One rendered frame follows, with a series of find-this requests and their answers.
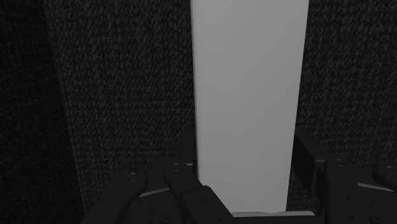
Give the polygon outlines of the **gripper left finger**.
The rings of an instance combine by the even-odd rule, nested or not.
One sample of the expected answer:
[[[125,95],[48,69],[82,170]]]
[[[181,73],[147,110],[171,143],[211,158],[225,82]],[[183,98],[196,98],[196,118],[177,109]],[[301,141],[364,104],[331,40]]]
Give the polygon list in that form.
[[[195,151],[195,131],[184,130],[180,161],[168,160],[162,170],[163,179],[180,210],[181,224],[233,224],[233,216],[219,197],[209,186],[202,185],[190,170]],[[128,208],[147,187],[147,175],[128,170],[119,172],[81,224],[122,224]]]

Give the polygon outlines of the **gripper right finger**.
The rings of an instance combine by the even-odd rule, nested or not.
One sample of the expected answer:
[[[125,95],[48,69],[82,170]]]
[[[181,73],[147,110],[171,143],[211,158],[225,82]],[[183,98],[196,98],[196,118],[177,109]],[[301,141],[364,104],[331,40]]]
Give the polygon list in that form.
[[[303,186],[318,196],[324,224],[397,224],[397,164],[367,172],[321,149],[300,129],[291,162]]]

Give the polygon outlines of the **grey robot stand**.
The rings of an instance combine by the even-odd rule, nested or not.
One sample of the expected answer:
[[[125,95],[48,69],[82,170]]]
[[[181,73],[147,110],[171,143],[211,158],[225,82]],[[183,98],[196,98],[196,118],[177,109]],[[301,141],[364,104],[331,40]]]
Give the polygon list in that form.
[[[190,0],[198,179],[233,213],[286,210],[309,0]]]

